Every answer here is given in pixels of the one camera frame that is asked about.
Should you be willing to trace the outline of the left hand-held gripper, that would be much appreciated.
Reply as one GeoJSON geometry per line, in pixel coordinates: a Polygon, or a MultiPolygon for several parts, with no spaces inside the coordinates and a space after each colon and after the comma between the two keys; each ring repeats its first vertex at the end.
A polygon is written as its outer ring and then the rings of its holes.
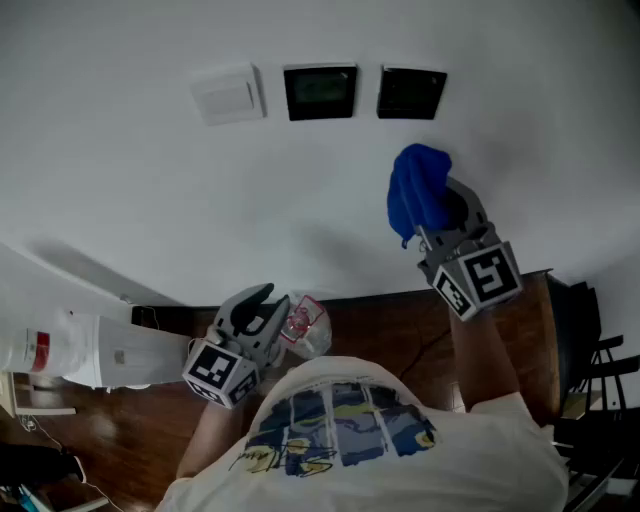
{"type": "Polygon", "coordinates": [[[271,315],[256,318],[273,283],[248,287],[218,309],[213,330],[193,343],[182,377],[191,390],[227,409],[240,404],[283,357],[280,330],[290,308],[284,295],[271,315]]]}

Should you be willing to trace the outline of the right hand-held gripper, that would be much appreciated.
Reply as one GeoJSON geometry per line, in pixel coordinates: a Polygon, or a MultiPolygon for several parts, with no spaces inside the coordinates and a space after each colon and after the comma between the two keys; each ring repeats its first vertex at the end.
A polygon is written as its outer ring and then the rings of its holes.
{"type": "Polygon", "coordinates": [[[424,246],[419,268],[450,310],[466,322],[519,295],[522,279],[510,243],[497,235],[470,187],[448,177],[440,205],[444,231],[418,228],[424,246]]]}

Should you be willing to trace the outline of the blue cloth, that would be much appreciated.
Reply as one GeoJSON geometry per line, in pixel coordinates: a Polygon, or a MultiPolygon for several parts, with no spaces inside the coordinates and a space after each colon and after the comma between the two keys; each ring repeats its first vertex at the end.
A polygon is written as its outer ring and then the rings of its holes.
{"type": "Polygon", "coordinates": [[[442,230],[449,221],[445,206],[448,153],[423,144],[411,144],[396,157],[387,194],[388,221],[407,248],[418,226],[442,230]]]}

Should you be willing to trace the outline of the black wall panel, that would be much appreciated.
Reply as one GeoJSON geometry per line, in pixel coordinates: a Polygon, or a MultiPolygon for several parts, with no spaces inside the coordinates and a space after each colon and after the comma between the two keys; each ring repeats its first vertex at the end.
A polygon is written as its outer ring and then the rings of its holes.
{"type": "Polygon", "coordinates": [[[359,68],[355,63],[286,65],[283,78],[290,121],[351,118],[359,68]]]}
{"type": "Polygon", "coordinates": [[[434,120],[448,74],[384,66],[377,103],[379,119],[434,120]]]}

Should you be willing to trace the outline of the person's right forearm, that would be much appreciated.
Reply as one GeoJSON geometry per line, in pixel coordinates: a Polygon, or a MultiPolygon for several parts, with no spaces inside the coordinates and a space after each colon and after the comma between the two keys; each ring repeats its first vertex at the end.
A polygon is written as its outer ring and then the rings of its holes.
{"type": "Polygon", "coordinates": [[[492,314],[481,312],[462,321],[449,310],[449,321],[458,386],[466,410],[519,392],[515,368],[492,314]]]}

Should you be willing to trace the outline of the person's left forearm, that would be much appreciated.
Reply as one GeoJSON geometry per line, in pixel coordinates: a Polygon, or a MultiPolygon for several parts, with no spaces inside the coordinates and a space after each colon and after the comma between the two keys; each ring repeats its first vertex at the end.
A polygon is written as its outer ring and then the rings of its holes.
{"type": "Polygon", "coordinates": [[[206,405],[177,467],[176,478],[192,478],[225,455],[244,435],[245,398],[233,409],[206,405]]]}

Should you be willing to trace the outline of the clear plastic bag red label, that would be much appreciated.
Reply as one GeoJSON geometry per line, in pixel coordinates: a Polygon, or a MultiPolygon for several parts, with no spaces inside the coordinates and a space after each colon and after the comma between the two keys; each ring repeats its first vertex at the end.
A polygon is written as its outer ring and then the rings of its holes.
{"type": "Polygon", "coordinates": [[[331,348],[332,328],[326,308],[308,294],[291,293],[280,340],[297,356],[310,360],[331,348]]]}

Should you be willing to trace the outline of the white floor appliance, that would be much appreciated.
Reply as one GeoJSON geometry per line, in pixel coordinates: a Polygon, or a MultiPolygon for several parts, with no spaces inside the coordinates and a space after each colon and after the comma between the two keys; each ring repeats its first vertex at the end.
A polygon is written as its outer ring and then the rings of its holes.
{"type": "Polygon", "coordinates": [[[181,381],[190,340],[99,317],[94,334],[96,382],[99,387],[117,388],[181,381]]]}

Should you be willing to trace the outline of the black chair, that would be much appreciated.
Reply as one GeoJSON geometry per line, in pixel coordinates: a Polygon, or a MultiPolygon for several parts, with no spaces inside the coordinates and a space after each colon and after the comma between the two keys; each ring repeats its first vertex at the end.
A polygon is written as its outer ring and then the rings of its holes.
{"type": "Polygon", "coordinates": [[[553,312],[559,365],[560,411],[571,392],[581,393],[588,385],[588,371],[603,363],[602,353],[623,345],[624,337],[602,337],[598,297],[586,281],[567,285],[550,273],[545,275],[553,312]]]}

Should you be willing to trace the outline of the person's white printed shirt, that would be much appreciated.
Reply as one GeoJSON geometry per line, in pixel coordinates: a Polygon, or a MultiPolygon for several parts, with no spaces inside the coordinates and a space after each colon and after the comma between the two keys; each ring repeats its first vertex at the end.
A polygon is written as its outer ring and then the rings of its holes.
{"type": "Polygon", "coordinates": [[[157,512],[562,512],[567,495],[519,393],[436,410],[383,367],[332,356],[279,380],[247,434],[157,512]]]}

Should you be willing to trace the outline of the white bag with red label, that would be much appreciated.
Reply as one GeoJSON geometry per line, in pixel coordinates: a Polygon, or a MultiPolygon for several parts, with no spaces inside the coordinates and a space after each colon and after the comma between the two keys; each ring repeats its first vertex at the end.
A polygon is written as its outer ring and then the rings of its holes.
{"type": "Polygon", "coordinates": [[[52,326],[33,327],[0,315],[0,372],[64,377],[89,363],[99,315],[62,312],[52,326]]]}

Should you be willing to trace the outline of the white low shelf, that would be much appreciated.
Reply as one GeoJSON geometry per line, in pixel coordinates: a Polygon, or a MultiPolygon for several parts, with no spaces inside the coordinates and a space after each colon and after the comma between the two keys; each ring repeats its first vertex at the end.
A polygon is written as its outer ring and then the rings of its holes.
{"type": "Polygon", "coordinates": [[[0,372],[0,408],[18,416],[68,416],[77,409],[67,405],[48,377],[0,372]]]}

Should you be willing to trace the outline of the black bag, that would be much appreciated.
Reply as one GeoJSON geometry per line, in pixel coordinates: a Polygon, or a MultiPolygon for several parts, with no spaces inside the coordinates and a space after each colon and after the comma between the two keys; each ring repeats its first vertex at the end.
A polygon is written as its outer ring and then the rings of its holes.
{"type": "Polygon", "coordinates": [[[79,459],[65,450],[0,442],[0,486],[52,484],[70,476],[86,482],[79,459]]]}

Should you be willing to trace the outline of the white wall switch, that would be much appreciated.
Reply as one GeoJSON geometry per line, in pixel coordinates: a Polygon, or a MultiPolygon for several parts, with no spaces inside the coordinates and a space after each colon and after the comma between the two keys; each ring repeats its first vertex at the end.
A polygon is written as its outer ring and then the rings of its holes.
{"type": "Polygon", "coordinates": [[[251,63],[200,73],[192,80],[190,92],[207,126],[259,120],[266,116],[259,72],[251,63]]]}

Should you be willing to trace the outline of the black metal frame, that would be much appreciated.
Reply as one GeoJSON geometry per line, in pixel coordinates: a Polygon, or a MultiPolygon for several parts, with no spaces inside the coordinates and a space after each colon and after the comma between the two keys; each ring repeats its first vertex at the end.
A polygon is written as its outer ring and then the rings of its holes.
{"type": "Polygon", "coordinates": [[[640,408],[562,418],[553,444],[569,471],[563,512],[640,512],[640,408]]]}

